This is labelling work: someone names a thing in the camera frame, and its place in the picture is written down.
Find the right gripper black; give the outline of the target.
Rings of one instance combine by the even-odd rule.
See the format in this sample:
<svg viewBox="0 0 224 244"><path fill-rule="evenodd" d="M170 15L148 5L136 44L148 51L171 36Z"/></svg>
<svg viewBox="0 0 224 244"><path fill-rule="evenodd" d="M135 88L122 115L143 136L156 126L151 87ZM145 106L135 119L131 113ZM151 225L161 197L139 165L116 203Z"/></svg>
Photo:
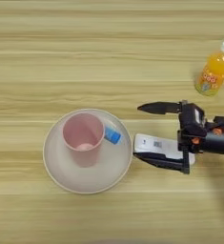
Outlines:
<svg viewBox="0 0 224 244"><path fill-rule="evenodd" d="M181 103L153 102L141 105L137 109L154 114L179 113ZM178 131L177 139L178 149L183 152L183 159L171 159L165 154L153 152L135 152L133 155L156 168L189 174L189 153L224 154L224 121L206 122L203 127L184 127Z"/></svg>

